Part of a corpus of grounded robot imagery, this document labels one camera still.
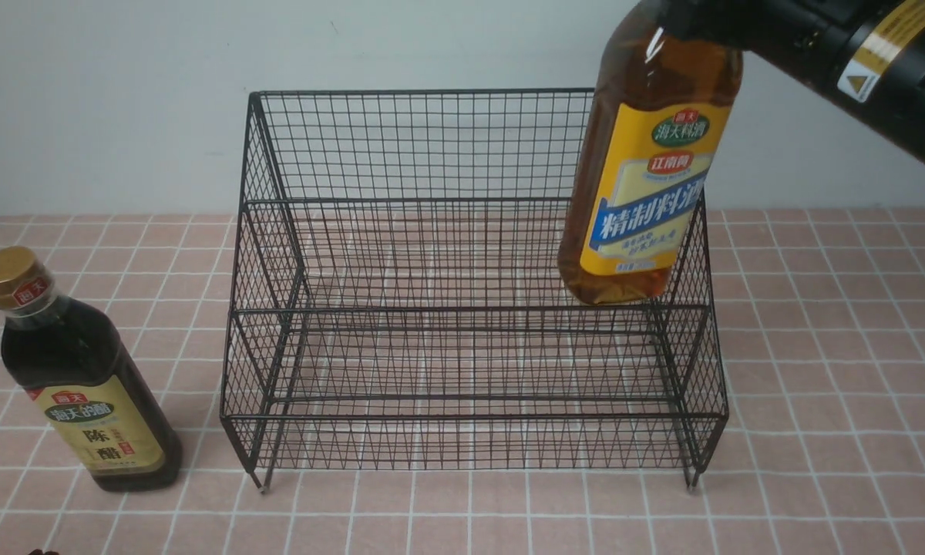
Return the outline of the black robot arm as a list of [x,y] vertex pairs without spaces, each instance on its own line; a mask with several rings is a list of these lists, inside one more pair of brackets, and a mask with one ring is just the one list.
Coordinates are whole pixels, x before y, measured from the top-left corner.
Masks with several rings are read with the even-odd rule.
[[755,53],[925,165],[925,1],[664,1],[656,20]]

